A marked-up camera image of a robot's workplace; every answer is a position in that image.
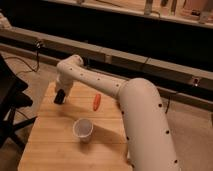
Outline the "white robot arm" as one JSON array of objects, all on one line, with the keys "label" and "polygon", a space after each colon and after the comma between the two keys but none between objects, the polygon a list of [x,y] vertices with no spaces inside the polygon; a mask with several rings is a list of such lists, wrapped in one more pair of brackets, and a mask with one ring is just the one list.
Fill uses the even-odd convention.
[{"label": "white robot arm", "polygon": [[78,80],[118,101],[133,171],[181,171],[156,86],[147,79],[120,79],[83,67],[79,55],[57,64],[55,91],[70,93]]}]

